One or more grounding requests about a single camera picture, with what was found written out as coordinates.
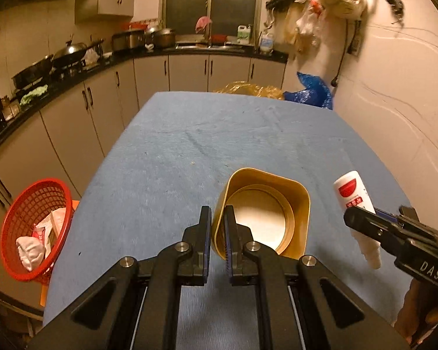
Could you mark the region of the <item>operator hand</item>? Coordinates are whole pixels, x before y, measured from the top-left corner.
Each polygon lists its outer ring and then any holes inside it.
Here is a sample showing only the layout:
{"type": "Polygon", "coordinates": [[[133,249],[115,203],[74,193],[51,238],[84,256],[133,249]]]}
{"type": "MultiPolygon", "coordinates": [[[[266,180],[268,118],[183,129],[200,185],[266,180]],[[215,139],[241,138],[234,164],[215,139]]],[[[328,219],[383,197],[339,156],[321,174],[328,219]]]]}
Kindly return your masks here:
{"type": "Polygon", "coordinates": [[[404,297],[404,304],[393,324],[394,329],[409,343],[418,339],[438,324],[438,289],[412,279],[404,297]]]}

